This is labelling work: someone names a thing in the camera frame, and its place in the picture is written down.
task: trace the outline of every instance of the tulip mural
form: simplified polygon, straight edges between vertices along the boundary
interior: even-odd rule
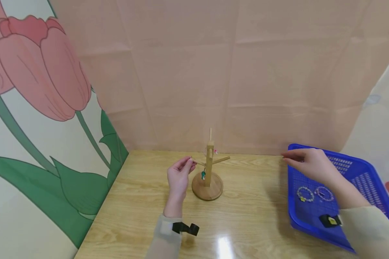
[[[77,119],[95,152],[107,166],[107,177],[77,172],[46,158],[19,126],[1,95],[16,89],[48,119]],[[128,152],[104,111],[101,131],[111,152],[103,155],[82,115],[92,88],[73,47],[55,17],[7,17],[0,2],[0,118],[41,166],[0,156],[0,177],[19,189],[79,247],[113,184]]]

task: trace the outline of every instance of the wooden jewelry stand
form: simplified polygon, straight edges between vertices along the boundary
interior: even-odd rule
[[[212,165],[230,159],[230,156],[213,161],[214,142],[212,141],[212,129],[209,131],[209,141],[206,146],[206,164],[197,162],[204,166],[206,175],[202,179],[202,173],[195,175],[192,181],[192,190],[197,198],[204,201],[213,201],[221,196],[223,191],[223,182],[219,175],[212,172]]]

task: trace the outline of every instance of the round wooden base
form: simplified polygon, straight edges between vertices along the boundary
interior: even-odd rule
[[[205,186],[205,180],[202,180],[202,173],[194,176],[192,181],[192,190],[197,198],[204,201],[213,201],[221,196],[223,191],[223,182],[219,175],[212,172],[210,186]]]

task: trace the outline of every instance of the green leaf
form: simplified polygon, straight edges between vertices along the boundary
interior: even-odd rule
[[[97,214],[108,193],[107,178],[99,174],[80,173],[52,160],[69,203],[82,214]]]
[[[83,214],[83,213],[80,213],[80,212],[78,212],[78,213],[79,213],[79,215],[83,216],[84,218],[87,218],[87,219],[92,220],[92,221],[96,217],[96,215],[86,215],[86,214]]]
[[[19,189],[79,248],[92,221],[67,202],[58,177],[33,164],[2,157],[0,177]]]
[[[114,155],[115,159],[117,159],[121,164],[125,161],[128,156],[128,151],[124,147],[121,139],[119,139],[117,134],[109,134],[99,141],[107,145],[111,154]]]
[[[107,178],[108,189],[110,189],[114,183],[119,171],[121,170],[122,164],[123,163],[120,163],[111,153],[111,161],[109,163],[109,172]]]
[[[116,131],[104,110],[101,110],[101,131],[103,136],[116,134]]]

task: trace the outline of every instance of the left hand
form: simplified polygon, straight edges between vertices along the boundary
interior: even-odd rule
[[[189,174],[196,168],[195,163],[190,156],[186,156],[167,170],[167,180],[170,187],[169,196],[173,198],[186,197],[186,189],[189,185]]]

